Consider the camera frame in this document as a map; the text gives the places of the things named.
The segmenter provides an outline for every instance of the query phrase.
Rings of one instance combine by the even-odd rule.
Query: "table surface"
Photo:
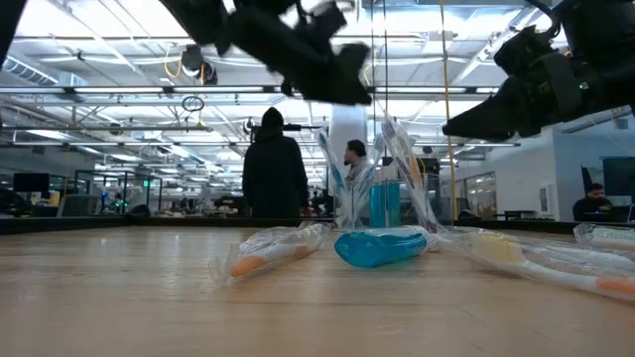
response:
[[[301,261],[215,288],[209,257],[255,231],[0,237],[0,356],[635,355],[635,305],[451,253],[359,270],[328,242]]]

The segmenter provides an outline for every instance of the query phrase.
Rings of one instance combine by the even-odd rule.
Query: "man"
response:
[[[610,220],[611,202],[604,197],[604,186],[592,183],[586,189],[586,197],[573,206],[573,219],[577,222]]]
[[[360,179],[359,175],[368,165],[368,161],[366,160],[366,146],[364,143],[359,140],[351,140],[346,143],[346,150],[344,151],[344,165],[350,165],[350,170],[346,176],[347,182],[353,182]]]
[[[283,136],[284,120],[276,108],[262,117],[254,143],[245,154],[242,190],[256,218],[309,215],[307,173],[298,143]]]

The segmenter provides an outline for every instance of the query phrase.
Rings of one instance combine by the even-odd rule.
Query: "hood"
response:
[[[256,132],[254,141],[256,143],[267,143],[282,137],[282,130],[278,128],[260,128]]]

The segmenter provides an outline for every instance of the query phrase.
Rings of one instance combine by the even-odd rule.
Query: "overhead duct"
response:
[[[17,75],[36,85],[51,86],[58,84],[57,79],[11,56],[7,56],[2,63],[2,71]]]
[[[7,56],[2,63],[2,71],[16,75],[28,82],[38,86],[85,86],[88,82],[75,75],[74,73],[62,72],[60,79],[55,79],[51,75],[26,64],[24,61],[16,59],[13,56]],[[75,103],[81,103],[84,97],[76,94],[56,94],[56,97],[63,100],[71,100]]]

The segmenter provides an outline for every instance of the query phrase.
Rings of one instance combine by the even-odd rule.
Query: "glass wall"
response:
[[[456,197],[459,211],[469,209],[482,219],[495,219],[496,174],[488,173],[458,180]]]

